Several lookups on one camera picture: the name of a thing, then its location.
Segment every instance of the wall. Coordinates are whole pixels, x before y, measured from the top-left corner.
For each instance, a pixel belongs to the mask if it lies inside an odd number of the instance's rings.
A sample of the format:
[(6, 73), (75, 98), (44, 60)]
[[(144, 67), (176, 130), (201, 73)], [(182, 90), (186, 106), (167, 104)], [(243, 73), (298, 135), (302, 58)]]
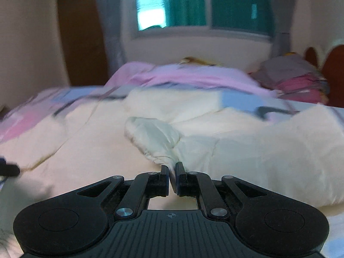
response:
[(344, 39), (344, 0), (311, 0), (312, 45), (327, 50), (333, 41)]
[(0, 0), (0, 105), (65, 85), (56, 0)]
[[(268, 59), (271, 44), (267, 41), (225, 37), (151, 37), (131, 39), (132, 0), (122, 3), (122, 40), (129, 61), (156, 64), (175, 63), (185, 56), (196, 56), (228, 67), (253, 70)], [(297, 0), (292, 35), (292, 50), (303, 53), (310, 42), (309, 0)]]

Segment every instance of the gray cloth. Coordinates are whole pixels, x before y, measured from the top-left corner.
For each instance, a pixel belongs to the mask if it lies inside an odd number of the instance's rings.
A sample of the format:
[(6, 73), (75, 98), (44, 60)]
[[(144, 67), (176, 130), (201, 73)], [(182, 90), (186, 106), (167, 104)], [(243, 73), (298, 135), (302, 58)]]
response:
[(125, 54), (120, 40), (121, 0), (96, 0), (111, 77), (123, 64)]
[(271, 57), (277, 57), (291, 51), (290, 29), (296, 0), (270, 0), (270, 2), (275, 17), (275, 35)]
[(253, 73), (252, 77), (262, 83), (264, 87), (273, 89), (278, 82), (305, 74), (314, 74), (316, 76), (316, 68), (302, 59), (300, 55), (291, 54), (263, 62), (259, 71)]

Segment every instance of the window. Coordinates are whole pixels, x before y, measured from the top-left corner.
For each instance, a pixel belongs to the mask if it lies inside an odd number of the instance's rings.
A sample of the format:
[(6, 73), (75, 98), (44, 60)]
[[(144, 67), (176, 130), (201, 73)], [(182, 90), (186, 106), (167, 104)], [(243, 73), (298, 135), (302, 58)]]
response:
[(200, 26), (272, 35), (269, 0), (136, 0), (138, 30)]

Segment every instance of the wooden headboard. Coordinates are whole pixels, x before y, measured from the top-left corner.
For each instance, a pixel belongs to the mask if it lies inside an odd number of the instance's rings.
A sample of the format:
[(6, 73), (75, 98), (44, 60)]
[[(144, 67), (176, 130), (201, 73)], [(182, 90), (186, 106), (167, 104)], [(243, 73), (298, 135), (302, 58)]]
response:
[[(319, 58), (313, 47), (305, 51), (305, 60), (319, 67)], [(327, 55), (321, 69), (330, 86), (328, 106), (344, 108), (344, 45), (336, 46)]]

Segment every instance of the ribbed gray surface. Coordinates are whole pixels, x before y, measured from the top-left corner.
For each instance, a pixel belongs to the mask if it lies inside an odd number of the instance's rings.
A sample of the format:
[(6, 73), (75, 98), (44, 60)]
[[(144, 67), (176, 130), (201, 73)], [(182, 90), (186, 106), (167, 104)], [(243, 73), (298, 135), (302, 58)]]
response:
[[(34, 258), (25, 254), (23, 258)], [(243, 245), (224, 222), (200, 210), (145, 210), (116, 223), (98, 245), (73, 258), (267, 258)], [(309, 258), (322, 257), (313, 254)]]

